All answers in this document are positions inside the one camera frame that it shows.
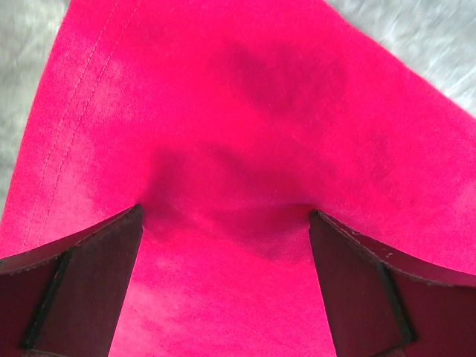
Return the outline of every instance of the stitching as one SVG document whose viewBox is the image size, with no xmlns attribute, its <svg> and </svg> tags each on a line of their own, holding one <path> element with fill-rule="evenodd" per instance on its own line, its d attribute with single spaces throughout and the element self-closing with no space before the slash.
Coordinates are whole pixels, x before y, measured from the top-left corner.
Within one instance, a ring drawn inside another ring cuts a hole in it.
<svg viewBox="0 0 476 357">
<path fill-rule="evenodd" d="M 109 65 L 109 61 L 116 49 L 116 47 L 118 46 L 118 43 L 119 41 L 122 39 L 122 36 L 124 35 L 124 32 L 126 31 L 127 27 L 129 26 L 129 23 L 131 22 L 132 20 L 132 17 L 134 16 L 135 12 L 137 11 L 139 5 L 141 4 L 142 0 L 139 0 L 139 2 L 137 3 L 137 5 L 135 5 L 135 8 L 134 10 L 132 11 L 131 15 L 129 16 L 129 18 L 127 19 L 127 22 L 126 24 L 123 26 L 123 29 L 122 31 L 120 32 L 120 35 L 118 37 L 118 40 L 115 42 L 114 46 L 112 47 L 112 50 L 111 50 L 111 53 L 108 55 L 107 59 L 106 59 L 106 62 L 104 63 L 104 66 L 102 67 L 101 69 L 101 72 L 99 73 L 99 76 L 97 77 L 97 80 L 96 80 L 96 83 L 94 84 L 94 87 L 93 89 L 91 90 L 91 94 L 89 95 L 88 97 L 88 100 L 86 101 L 86 104 L 84 105 L 84 108 L 83 108 L 83 112 L 81 113 L 81 115 L 78 117 L 77 119 L 77 122 L 76 122 L 76 126 L 74 127 L 73 129 L 73 132 L 71 134 L 71 139 L 68 143 L 68 146 L 66 148 L 66 152 L 64 154 L 64 156 L 62 157 L 62 160 L 61 162 L 59 163 L 59 169 L 58 169 L 58 174 L 57 174 L 57 177 L 55 179 L 55 182 L 54 182 L 54 186 L 53 186 L 53 193 L 51 194 L 51 197 L 50 197 L 50 201 L 48 202 L 48 206 L 47 206 L 47 209 L 46 209 L 46 216 L 45 216 L 45 220 L 43 221 L 43 225 L 40 229 L 40 232 L 39 232 L 39 236 L 38 236 L 38 240 L 36 241 L 36 246 L 38 246 L 41 242 L 41 239 L 42 239 L 42 235 L 43 235 L 43 231 L 45 230 L 45 226 L 46 226 L 46 222 L 48 221 L 48 218 L 50 216 L 50 213 L 51 213 L 51 203 L 53 201 L 53 198 L 54 198 L 54 195 L 56 193 L 56 189 L 57 189 L 57 185 L 58 185 L 58 181 L 60 179 L 60 174 L 61 174 L 61 170 L 62 170 L 62 166 L 63 164 L 65 163 L 65 159 L 68 157 L 68 154 L 69 154 L 69 150 L 71 148 L 71 144 L 73 143 L 73 140 L 74 140 L 74 137 L 76 135 L 76 131 L 77 131 L 77 128 L 78 126 L 80 125 L 81 123 L 81 120 L 83 119 L 84 117 L 84 114 L 86 113 L 86 110 L 88 109 L 89 107 L 89 103 L 91 102 L 91 99 L 94 95 L 94 93 L 96 92 L 96 89 L 97 87 L 99 86 L 99 83 L 100 81 L 102 80 L 103 78 L 103 75 L 104 75 L 104 72 L 106 71 L 106 68 L 107 66 Z"/>
<path fill-rule="evenodd" d="M 48 162 L 50 161 L 50 157 L 51 157 L 51 153 L 53 152 L 54 148 L 56 147 L 57 145 L 57 142 L 58 142 L 58 138 L 60 136 L 60 131 L 61 131 L 61 128 L 62 128 L 62 125 L 65 121 L 65 118 L 66 118 L 66 114 L 68 114 L 68 110 L 69 110 L 69 107 L 71 105 L 71 102 L 73 101 L 73 98 L 74 98 L 74 95 L 76 94 L 76 91 L 81 83 L 81 81 L 83 80 L 84 78 L 84 74 L 86 73 L 86 71 L 88 70 L 88 67 L 89 67 L 89 64 L 91 63 L 91 58 L 93 57 L 94 53 L 96 52 L 96 49 L 97 49 L 97 46 L 99 45 L 99 41 L 101 40 L 101 38 L 103 37 L 103 32 L 104 30 L 107 28 L 109 22 L 111 21 L 111 18 L 112 18 L 112 14 L 114 13 L 114 11 L 116 10 L 116 7 L 118 7 L 118 3 L 116 2 L 114 7 L 112 8 L 111 10 L 111 13 L 109 14 L 109 17 L 103 27 L 103 29 L 101 30 L 101 32 L 99 32 L 99 37 L 97 38 L 92 50 L 91 50 L 91 53 L 89 54 L 89 57 L 86 61 L 86 65 L 84 66 L 84 69 L 83 71 L 81 72 L 80 74 L 80 78 L 78 79 L 76 85 L 74 86 L 74 89 L 73 89 L 73 93 L 71 94 L 68 102 L 66 103 L 66 108 L 65 108 L 65 111 L 63 112 L 62 116 L 61 116 L 61 119 L 59 120 L 59 124 L 58 124 L 58 128 L 57 128 L 57 131 L 56 131 L 56 134 L 55 134 L 55 138 L 54 138 L 54 141 L 53 141 L 53 145 L 50 147 L 50 149 L 48 150 L 48 153 L 46 154 L 46 160 L 45 160 L 45 164 L 43 165 L 43 169 L 42 169 L 42 177 L 39 181 L 39 186 L 38 186 L 38 190 L 36 192 L 36 197 L 35 197 L 35 202 L 33 203 L 33 210 L 31 212 L 31 216 L 30 216 L 30 219 L 28 220 L 28 226 L 27 226 L 27 231 L 26 231 L 26 234 L 22 240 L 22 248 L 21 250 L 23 251 L 23 249 L 25 248 L 25 244 L 28 240 L 28 237 L 30 235 L 30 229 L 31 229 L 31 224 L 33 223 L 33 218 L 35 217 L 35 211 L 36 211 L 36 206 L 38 205 L 38 200 L 39 200 L 39 193 L 42 189 L 42 186 L 43 186 L 43 181 L 45 180 L 45 174 L 46 174 L 46 167 L 48 166 Z"/>
</svg>

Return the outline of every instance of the gray surface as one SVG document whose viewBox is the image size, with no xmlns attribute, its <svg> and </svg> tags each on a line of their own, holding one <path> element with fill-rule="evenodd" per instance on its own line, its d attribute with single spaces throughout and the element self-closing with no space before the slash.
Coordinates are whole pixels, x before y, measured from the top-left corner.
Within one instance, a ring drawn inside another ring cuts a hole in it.
<svg viewBox="0 0 476 357">
<path fill-rule="evenodd" d="M 0 212 L 39 78 L 69 0 L 0 0 Z"/>
<path fill-rule="evenodd" d="M 327 0 L 476 116 L 476 0 Z M 0 208 L 70 0 L 0 0 Z"/>
</svg>

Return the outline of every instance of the pink suede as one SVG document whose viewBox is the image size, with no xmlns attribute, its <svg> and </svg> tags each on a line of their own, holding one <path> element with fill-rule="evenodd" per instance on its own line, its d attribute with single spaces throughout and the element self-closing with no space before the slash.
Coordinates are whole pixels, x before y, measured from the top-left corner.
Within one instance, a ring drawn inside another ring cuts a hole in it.
<svg viewBox="0 0 476 357">
<path fill-rule="evenodd" d="M 0 255 L 139 202 L 111 356 L 334 356 L 309 212 L 476 274 L 475 136 L 322 0 L 73 0 Z"/>
</svg>

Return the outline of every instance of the pink fabric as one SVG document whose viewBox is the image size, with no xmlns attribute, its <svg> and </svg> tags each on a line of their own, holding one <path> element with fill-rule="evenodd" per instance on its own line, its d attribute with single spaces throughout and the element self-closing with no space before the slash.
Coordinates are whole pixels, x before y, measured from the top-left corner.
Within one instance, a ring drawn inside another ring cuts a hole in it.
<svg viewBox="0 0 476 357">
<path fill-rule="evenodd" d="M 111 356 L 333 356 L 310 210 L 474 274 L 475 135 L 322 0 L 73 0 L 0 254 L 140 202 Z"/>
</svg>

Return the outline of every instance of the seam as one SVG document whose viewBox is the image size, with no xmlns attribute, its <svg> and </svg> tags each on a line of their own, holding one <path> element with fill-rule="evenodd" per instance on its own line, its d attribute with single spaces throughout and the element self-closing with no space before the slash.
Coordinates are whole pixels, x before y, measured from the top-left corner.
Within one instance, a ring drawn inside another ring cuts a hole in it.
<svg viewBox="0 0 476 357">
<path fill-rule="evenodd" d="M 373 253 L 373 251 L 371 251 L 368 247 L 366 247 L 365 245 L 360 243 L 356 238 L 352 237 L 352 235 L 349 234 L 349 232 L 347 232 L 343 228 L 339 227 L 335 223 L 335 221 L 333 220 L 332 217 L 327 216 L 327 214 L 325 214 L 322 211 L 319 211 L 319 215 L 321 216 L 321 218 L 328 225 L 333 227 L 345 239 L 351 241 L 355 246 L 354 248 L 357 248 L 358 251 L 363 251 L 365 254 L 367 254 L 367 256 L 370 256 L 372 263 L 383 263 L 392 272 L 395 272 L 397 274 L 401 274 L 401 275 L 403 275 L 403 276 L 405 276 L 409 279 L 412 279 L 413 281 L 418 281 L 418 282 L 421 282 L 421 283 L 426 283 L 428 285 L 435 285 L 435 286 L 449 286 L 449 287 L 455 286 L 455 285 L 451 285 L 450 283 L 446 283 L 446 282 L 442 282 L 442 281 L 438 281 L 438 280 L 432 280 L 432 279 L 428 279 L 426 277 L 420 277 L 419 275 L 416 275 L 414 273 L 410 273 L 409 271 L 405 271 L 405 270 L 402 270 L 400 268 L 395 267 L 393 264 L 390 264 L 389 262 L 387 262 L 387 261 L 383 260 L 381 257 L 379 257 L 377 254 Z"/>
<path fill-rule="evenodd" d="M 66 118 L 66 114 L 68 114 L 68 110 L 69 110 L 69 107 L 71 106 L 71 102 L 73 101 L 73 98 L 74 98 L 74 95 L 76 94 L 76 91 L 79 87 L 79 85 L 81 84 L 81 82 L 83 81 L 83 78 L 84 78 L 84 74 L 86 73 L 86 71 L 88 70 L 88 67 L 89 67 L 89 64 L 91 63 L 91 59 L 94 55 L 94 53 L 96 52 L 97 50 L 97 46 L 99 45 L 99 42 L 101 40 L 101 38 L 103 37 L 103 33 L 104 33 L 104 30 L 107 28 L 107 26 L 109 25 L 110 21 L 111 21 L 111 18 L 112 18 L 112 14 L 114 13 L 114 11 L 116 10 L 116 8 L 118 7 L 118 3 L 116 2 L 114 7 L 112 8 L 111 10 L 111 13 L 109 14 L 109 17 L 103 27 L 103 29 L 101 30 L 101 32 L 99 32 L 99 36 L 91 50 L 91 53 L 89 54 L 88 56 L 88 59 L 86 61 L 86 64 L 84 66 L 84 69 L 83 71 L 81 72 L 80 74 L 80 77 L 76 83 L 76 85 L 74 86 L 74 89 L 73 89 L 73 93 L 71 94 L 68 102 L 66 103 L 66 108 L 65 108 L 65 111 L 63 112 L 62 116 L 61 116 L 61 119 L 59 120 L 60 122 L 58 123 L 58 127 L 57 127 L 57 130 L 56 130 L 56 134 L 55 134 L 55 138 L 54 138 L 54 141 L 53 141 L 53 145 L 51 145 L 50 149 L 48 150 L 48 153 L 46 154 L 46 159 L 45 159 L 45 164 L 43 165 L 43 168 L 42 168 L 42 177 L 39 181 L 39 186 L 38 186 L 38 190 L 36 192 L 36 196 L 35 196 L 35 202 L 33 203 L 33 210 L 31 212 L 31 215 L 30 215 L 30 219 L 28 220 L 28 225 L 27 225 L 27 231 L 26 231 L 26 234 L 22 240 L 22 247 L 21 247 L 21 251 L 23 251 L 23 249 L 25 249 L 25 244 L 28 240 L 28 237 L 30 235 L 30 229 L 31 229 L 31 225 L 33 223 L 33 218 L 35 217 L 35 211 L 36 211 L 36 206 L 38 205 L 38 200 L 39 200 L 39 194 L 40 194 L 40 191 L 42 189 L 42 186 L 43 186 L 43 181 L 45 180 L 45 174 L 46 174 L 46 167 L 48 166 L 48 162 L 50 161 L 50 157 L 51 157 L 51 153 L 53 152 L 54 148 L 56 147 L 57 145 L 57 142 L 58 142 L 58 138 L 60 137 L 60 131 L 61 131 L 61 128 L 62 128 L 62 125 L 65 121 L 65 118 Z"/>
<path fill-rule="evenodd" d="M 69 141 L 69 143 L 68 143 L 68 146 L 67 146 L 67 148 L 66 148 L 65 154 L 64 154 L 64 156 L 62 157 L 61 162 L 59 163 L 59 169 L 58 169 L 57 177 L 56 177 L 55 182 L 54 182 L 53 192 L 52 192 L 51 197 L 50 197 L 50 200 L 49 200 L 49 202 L 48 202 L 48 206 L 47 206 L 47 209 L 46 209 L 45 219 L 44 219 L 43 224 L 42 224 L 42 227 L 41 227 L 41 229 L 40 229 L 39 236 L 38 236 L 38 240 L 36 241 L 36 246 L 38 246 L 38 245 L 41 243 L 43 231 L 45 230 L 46 222 L 48 221 L 48 218 L 49 218 L 50 213 L 51 213 L 51 203 L 52 203 L 52 201 L 53 201 L 54 195 L 56 194 L 57 185 L 58 185 L 58 181 L 59 181 L 59 179 L 60 179 L 62 166 L 63 166 L 63 164 L 65 163 L 65 159 L 68 157 L 69 150 L 70 150 L 70 148 L 71 148 L 71 144 L 73 143 L 74 137 L 76 136 L 77 128 L 78 128 L 79 125 L 81 124 L 81 120 L 83 119 L 84 114 L 86 113 L 86 110 L 87 110 L 88 107 L 89 107 L 89 103 L 91 102 L 91 99 L 92 99 L 92 97 L 94 96 L 94 93 L 96 92 L 96 89 L 97 89 L 97 87 L 99 86 L 100 81 L 103 79 L 104 72 L 106 71 L 106 68 L 107 68 L 107 66 L 109 65 L 109 61 L 111 60 L 111 57 L 112 57 L 112 55 L 113 55 L 113 53 L 114 53 L 116 47 L 118 46 L 119 41 L 122 39 L 122 36 L 124 35 L 124 32 L 126 31 L 127 27 L 129 26 L 129 23 L 131 22 L 132 17 L 134 16 L 134 14 L 135 14 L 135 12 L 137 11 L 137 9 L 138 9 L 139 5 L 141 4 L 141 2 L 142 2 L 142 0 L 139 0 L 139 2 L 135 5 L 134 10 L 132 11 L 131 15 L 130 15 L 129 18 L 127 19 L 126 24 L 123 26 L 122 31 L 120 32 L 120 35 L 119 35 L 117 41 L 115 42 L 114 46 L 112 47 L 111 53 L 108 55 L 106 61 L 104 62 L 104 66 L 101 68 L 101 72 L 99 73 L 99 76 L 97 77 L 96 83 L 94 84 L 94 87 L 93 87 L 92 90 L 91 90 L 91 94 L 89 95 L 88 100 L 86 101 L 86 104 L 84 105 L 83 112 L 81 113 L 81 115 L 80 115 L 80 116 L 78 117 L 78 119 L 77 119 L 76 126 L 74 127 L 73 132 L 72 132 L 72 134 L 71 134 L 71 139 L 70 139 L 70 141 Z"/>
</svg>

